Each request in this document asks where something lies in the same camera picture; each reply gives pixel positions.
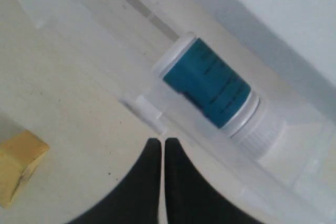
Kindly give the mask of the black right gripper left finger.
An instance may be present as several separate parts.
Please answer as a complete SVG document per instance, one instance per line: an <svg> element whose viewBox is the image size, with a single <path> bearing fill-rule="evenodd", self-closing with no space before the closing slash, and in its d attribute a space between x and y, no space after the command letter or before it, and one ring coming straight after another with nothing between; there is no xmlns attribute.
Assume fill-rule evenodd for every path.
<svg viewBox="0 0 336 224"><path fill-rule="evenodd" d="M70 223L158 223L160 188L161 142L149 138L115 189Z"/></svg>

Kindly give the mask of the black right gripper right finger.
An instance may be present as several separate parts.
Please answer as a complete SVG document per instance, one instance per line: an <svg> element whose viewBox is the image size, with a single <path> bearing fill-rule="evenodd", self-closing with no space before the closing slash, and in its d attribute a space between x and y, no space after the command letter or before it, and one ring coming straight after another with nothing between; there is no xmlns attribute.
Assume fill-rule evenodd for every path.
<svg viewBox="0 0 336 224"><path fill-rule="evenodd" d="M165 141L164 187L168 223L260 223L208 183L177 138Z"/></svg>

